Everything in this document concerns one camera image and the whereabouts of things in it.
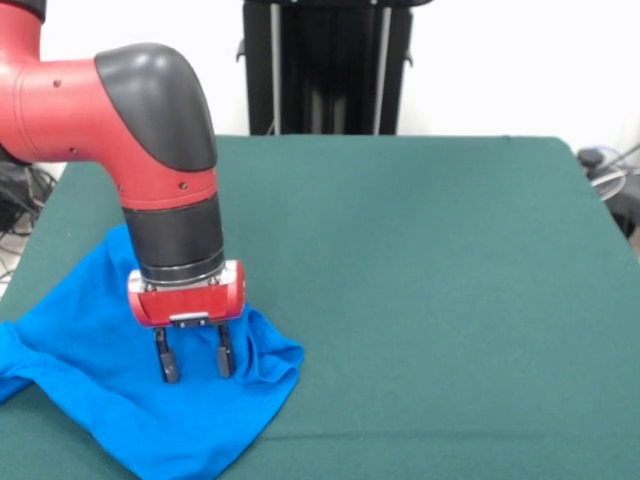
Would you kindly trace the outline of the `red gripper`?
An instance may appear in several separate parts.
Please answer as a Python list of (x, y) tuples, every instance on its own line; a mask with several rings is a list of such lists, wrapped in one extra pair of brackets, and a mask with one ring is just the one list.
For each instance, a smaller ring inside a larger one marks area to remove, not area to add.
[[(144, 327), (154, 328), (154, 343), (163, 381), (178, 383), (180, 374), (164, 327), (204, 326), (241, 316), (246, 305), (244, 265), (227, 260), (216, 275), (196, 283), (160, 287), (148, 283), (139, 270), (127, 279), (128, 301), (134, 318)], [(218, 371), (222, 378), (234, 372), (234, 358), (227, 324), (218, 324)]]

